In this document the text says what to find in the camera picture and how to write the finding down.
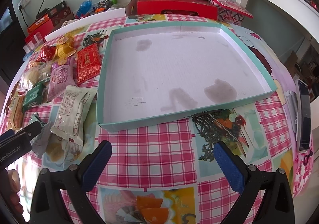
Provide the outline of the operator hand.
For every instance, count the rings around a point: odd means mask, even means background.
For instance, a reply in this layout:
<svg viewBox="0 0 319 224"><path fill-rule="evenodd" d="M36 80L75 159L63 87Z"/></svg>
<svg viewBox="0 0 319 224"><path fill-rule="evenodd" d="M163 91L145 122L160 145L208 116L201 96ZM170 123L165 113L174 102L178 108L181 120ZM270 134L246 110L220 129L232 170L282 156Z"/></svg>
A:
<svg viewBox="0 0 319 224"><path fill-rule="evenodd" d="M20 204L20 177L15 169L1 170L1 223L26 223Z"/></svg>

